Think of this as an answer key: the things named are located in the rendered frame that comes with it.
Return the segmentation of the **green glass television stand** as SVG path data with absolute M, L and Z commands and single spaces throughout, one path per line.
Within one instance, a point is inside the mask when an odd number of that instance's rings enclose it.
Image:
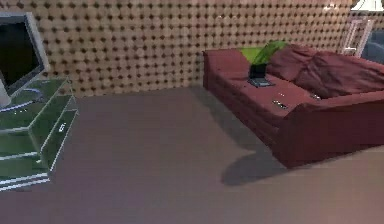
M 68 79 L 37 80 L 0 109 L 0 192 L 46 183 L 78 115 Z

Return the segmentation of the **white floor lamp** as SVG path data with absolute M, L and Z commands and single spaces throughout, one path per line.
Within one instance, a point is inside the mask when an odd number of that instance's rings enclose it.
M 360 57 L 375 23 L 369 14 L 384 12 L 384 6 L 382 0 L 358 0 L 351 8 L 351 12 L 357 16 L 349 22 L 341 53 Z

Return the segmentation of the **dark red sofa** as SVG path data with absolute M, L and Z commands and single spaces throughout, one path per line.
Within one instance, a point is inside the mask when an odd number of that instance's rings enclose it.
M 266 63 L 274 86 L 255 87 L 240 49 L 206 50 L 203 63 L 204 88 L 287 168 L 384 145 L 383 64 L 287 44 Z

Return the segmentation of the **black laptop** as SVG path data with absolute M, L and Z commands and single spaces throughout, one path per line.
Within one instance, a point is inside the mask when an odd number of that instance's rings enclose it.
M 252 64 L 248 73 L 248 82 L 255 87 L 274 86 L 274 83 L 266 78 L 266 64 Z

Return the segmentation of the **grey television set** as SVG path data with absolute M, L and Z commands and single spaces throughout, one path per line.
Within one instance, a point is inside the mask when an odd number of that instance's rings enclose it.
M 49 69 L 33 13 L 0 11 L 0 111 Z

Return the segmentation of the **green pillow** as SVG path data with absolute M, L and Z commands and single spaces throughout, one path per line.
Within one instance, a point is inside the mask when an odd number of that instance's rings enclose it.
M 263 47 L 244 47 L 240 53 L 251 65 L 266 64 L 272 55 L 287 46 L 284 41 L 270 41 Z

